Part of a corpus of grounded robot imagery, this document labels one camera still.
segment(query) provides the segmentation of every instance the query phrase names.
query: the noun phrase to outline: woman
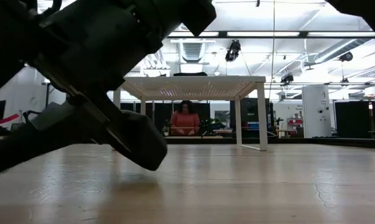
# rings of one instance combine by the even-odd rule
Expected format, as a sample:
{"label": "woman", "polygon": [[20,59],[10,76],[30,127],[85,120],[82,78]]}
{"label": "woman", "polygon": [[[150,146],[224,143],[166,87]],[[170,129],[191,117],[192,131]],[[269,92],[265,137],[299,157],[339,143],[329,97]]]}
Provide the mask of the woman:
{"label": "woman", "polygon": [[172,134],[193,136],[198,133],[200,119],[192,108],[192,102],[182,101],[180,108],[172,115]]}

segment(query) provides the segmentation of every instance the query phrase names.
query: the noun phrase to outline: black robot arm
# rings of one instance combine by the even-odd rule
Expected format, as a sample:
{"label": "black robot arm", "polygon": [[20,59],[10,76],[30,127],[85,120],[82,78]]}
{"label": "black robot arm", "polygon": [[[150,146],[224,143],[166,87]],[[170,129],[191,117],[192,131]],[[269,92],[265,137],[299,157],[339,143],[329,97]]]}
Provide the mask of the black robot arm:
{"label": "black robot arm", "polygon": [[84,142],[110,144],[156,170],[165,140],[146,116],[120,111],[106,93],[181,23],[194,35],[204,31],[216,17],[211,1],[77,0],[43,15],[34,7],[30,0],[0,0],[0,87],[27,63],[70,97],[3,140],[0,172]]}
{"label": "black robot arm", "polygon": [[362,17],[375,31],[375,0],[325,0],[343,14]]}

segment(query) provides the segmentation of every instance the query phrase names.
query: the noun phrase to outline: white pillar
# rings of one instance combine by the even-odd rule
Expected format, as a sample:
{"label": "white pillar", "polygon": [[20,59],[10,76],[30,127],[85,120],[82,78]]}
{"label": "white pillar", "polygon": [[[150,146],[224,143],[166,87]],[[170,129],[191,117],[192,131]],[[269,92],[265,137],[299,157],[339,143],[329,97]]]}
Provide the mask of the white pillar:
{"label": "white pillar", "polygon": [[328,85],[303,87],[302,99],[305,138],[332,136]]}
{"label": "white pillar", "polygon": [[243,144],[243,135],[241,133],[241,102],[239,96],[234,99],[236,109],[236,139],[237,145]]}
{"label": "white pillar", "polygon": [[140,114],[146,114],[146,99],[144,97],[140,99]]}
{"label": "white pillar", "polygon": [[264,96],[264,83],[256,84],[257,90],[257,110],[259,116],[259,140],[261,151],[267,150],[267,119],[266,119],[266,101]]}
{"label": "white pillar", "polygon": [[121,87],[113,92],[113,102],[118,109],[121,109]]}

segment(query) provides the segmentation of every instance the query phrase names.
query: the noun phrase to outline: wooden table surface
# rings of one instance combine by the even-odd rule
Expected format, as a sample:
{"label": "wooden table surface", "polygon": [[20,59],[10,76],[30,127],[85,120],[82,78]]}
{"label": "wooden table surface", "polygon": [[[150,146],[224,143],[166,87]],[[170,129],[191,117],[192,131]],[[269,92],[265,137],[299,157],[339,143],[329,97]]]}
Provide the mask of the wooden table surface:
{"label": "wooden table surface", "polygon": [[375,150],[269,148],[172,145],[149,172],[67,147],[0,174],[0,224],[375,223]]}

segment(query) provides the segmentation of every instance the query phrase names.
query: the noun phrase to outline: red object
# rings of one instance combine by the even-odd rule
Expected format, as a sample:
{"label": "red object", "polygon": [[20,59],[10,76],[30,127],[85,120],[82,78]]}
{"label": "red object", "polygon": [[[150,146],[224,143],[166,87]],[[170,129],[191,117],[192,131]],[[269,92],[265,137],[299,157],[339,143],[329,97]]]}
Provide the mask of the red object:
{"label": "red object", "polygon": [[200,124],[200,118],[198,117],[198,114],[183,114],[179,112],[174,112],[174,115],[172,116],[172,126],[173,127],[181,127],[185,135],[188,135],[190,131],[195,130],[195,133],[198,133],[198,130],[200,130],[200,127],[198,125]]}
{"label": "red object", "polygon": [[4,118],[4,119],[0,120],[0,124],[4,124],[4,123],[7,123],[7,122],[10,122],[10,121],[12,121],[14,119],[17,119],[17,118],[19,118],[19,115],[18,114],[14,114],[14,115],[12,115],[12,116],[10,116],[8,118]]}
{"label": "red object", "polygon": [[302,119],[296,119],[296,120],[288,120],[289,124],[303,124]]}

